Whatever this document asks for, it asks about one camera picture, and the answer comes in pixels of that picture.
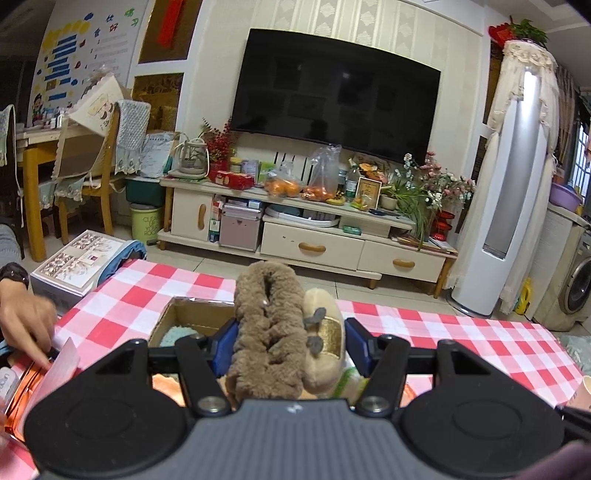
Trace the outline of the person's hand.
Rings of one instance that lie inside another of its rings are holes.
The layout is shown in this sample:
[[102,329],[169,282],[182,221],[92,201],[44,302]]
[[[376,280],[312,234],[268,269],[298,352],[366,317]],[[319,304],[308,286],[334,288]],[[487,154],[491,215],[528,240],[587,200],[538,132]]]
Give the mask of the person's hand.
[[1,331],[6,342],[48,370],[57,313],[53,303],[22,283],[1,281]]

